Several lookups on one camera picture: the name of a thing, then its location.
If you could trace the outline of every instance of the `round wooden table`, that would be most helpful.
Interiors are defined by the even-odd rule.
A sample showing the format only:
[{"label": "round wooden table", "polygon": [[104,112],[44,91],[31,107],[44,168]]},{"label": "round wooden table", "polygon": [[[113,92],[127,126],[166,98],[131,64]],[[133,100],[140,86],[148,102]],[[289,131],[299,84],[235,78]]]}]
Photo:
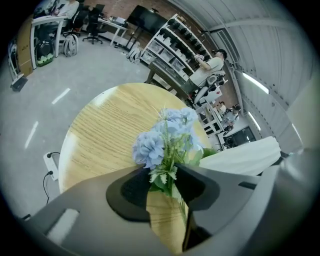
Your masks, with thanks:
[{"label": "round wooden table", "polygon": [[[59,159],[59,189],[99,175],[135,166],[132,146],[141,132],[157,122],[161,108],[181,109],[186,105],[172,93],[146,83],[127,83],[95,97],[74,119]],[[201,124],[194,129],[208,148]],[[186,227],[179,204],[160,192],[149,192],[147,211],[151,228],[173,253],[182,252]]]}]

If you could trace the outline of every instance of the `flower bouquet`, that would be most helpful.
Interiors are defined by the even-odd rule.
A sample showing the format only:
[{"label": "flower bouquet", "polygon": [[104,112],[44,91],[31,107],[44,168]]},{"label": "flower bouquet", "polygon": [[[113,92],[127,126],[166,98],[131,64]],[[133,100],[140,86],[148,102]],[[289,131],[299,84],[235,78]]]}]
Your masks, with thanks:
[{"label": "flower bouquet", "polygon": [[[209,156],[215,152],[203,149],[193,128],[198,115],[192,108],[163,108],[158,115],[158,122],[151,130],[138,135],[132,157],[137,164],[145,164],[144,168],[150,169],[149,191],[161,191],[177,199],[186,223],[185,203],[174,182],[177,179],[175,163],[198,166],[204,154]],[[192,159],[189,159],[190,151],[196,151]]]}]

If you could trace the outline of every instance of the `white cloth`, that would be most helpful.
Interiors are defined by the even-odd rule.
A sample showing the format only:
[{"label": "white cloth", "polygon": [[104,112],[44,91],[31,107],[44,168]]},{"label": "white cloth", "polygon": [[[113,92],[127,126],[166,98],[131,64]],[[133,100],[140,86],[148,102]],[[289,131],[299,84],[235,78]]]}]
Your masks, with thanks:
[{"label": "white cloth", "polygon": [[280,156],[279,144],[270,136],[205,157],[199,166],[224,173],[256,176]]},{"label": "white cloth", "polygon": [[221,105],[219,111],[224,113],[224,112],[226,112],[226,110],[227,110],[226,106],[225,105]]},{"label": "white cloth", "polygon": [[213,74],[213,72],[219,71],[224,66],[224,61],[219,57],[214,57],[206,62],[211,69],[204,70],[202,67],[199,67],[189,78],[196,85],[201,86],[206,79]]},{"label": "white cloth", "polygon": [[70,20],[77,12],[79,2],[67,2],[59,11],[58,16],[66,16]]}]

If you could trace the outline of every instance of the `brick wall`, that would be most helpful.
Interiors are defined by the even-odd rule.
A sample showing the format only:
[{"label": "brick wall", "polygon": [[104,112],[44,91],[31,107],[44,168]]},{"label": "brick wall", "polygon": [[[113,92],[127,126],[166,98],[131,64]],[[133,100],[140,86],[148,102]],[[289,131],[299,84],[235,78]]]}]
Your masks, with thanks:
[{"label": "brick wall", "polygon": [[[135,9],[137,5],[143,6],[147,9],[154,8],[159,11],[159,14],[166,18],[170,19],[173,15],[178,14],[185,19],[185,25],[191,27],[191,31],[199,37],[201,33],[199,29],[201,27],[186,13],[178,9],[173,4],[167,2],[166,0],[85,0],[84,5],[95,7],[96,4],[105,5],[103,9],[103,13],[105,17],[121,17],[127,19],[132,11]],[[133,31],[135,31],[136,26],[129,23],[128,32],[124,36],[125,38],[130,38],[130,35]],[[151,40],[152,35],[148,33],[142,34],[139,38],[140,47],[144,48],[147,43]],[[204,46],[211,52],[211,50],[216,50],[212,45],[211,41],[205,40],[202,42]],[[219,101],[224,101],[227,107],[231,107],[234,104],[238,103],[238,98],[236,95],[236,90],[232,83],[232,79],[230,77],[229,71],[227,68],[224,69],[226,72],[225,79],[229,80],[224,86],[221,87],[222,96],[218,98]]]}]

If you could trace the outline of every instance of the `black office chair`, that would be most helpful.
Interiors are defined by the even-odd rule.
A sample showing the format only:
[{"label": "black office chair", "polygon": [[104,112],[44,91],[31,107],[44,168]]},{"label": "black office chair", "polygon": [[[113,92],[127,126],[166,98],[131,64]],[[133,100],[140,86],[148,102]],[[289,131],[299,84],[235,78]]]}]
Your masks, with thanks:
[{"label": "black office chair", "polygon": [[82,39],[84,40],[89,40],[92,39],[92,44],[95,44],[95,40],[99,41],[101,44],[103,44],[102,40],[98,38],[99,33],[105,33],[107,30],[104,29],[99,29],[98,28],[98,17],[99,17],[100,11],[97,8],[93,8],[92,11],[89,12],[88,14],[88,19],[89,19],[89,25],[86,28],[86,30],[90,33],[89,36],[86,38]]},{"label": "black office chair", "polygon": [[66,29],[66,32],[63,32],[62,34],[64,37],[68,35],[77,35],[78,37],[81,35],[81,27],[84,25],[84,20],[88,16],[89,10],[80,10],[77,14],[76,17],[74,17],[70,24],[68,23],[68,28]]},{"label": "black office chair", "polygon": [[79,6],[78,9],[75,12],[75,15],[71,19],[68,20],[67,25],[62,28],[61,34],[64,35],[64,37],[67,37],[68,35],[77,35],[80,36],[80,28],[84,24],[84,19],[89,13],[89,9],[84,10],[84,4],[81,0],[78,0]]}]

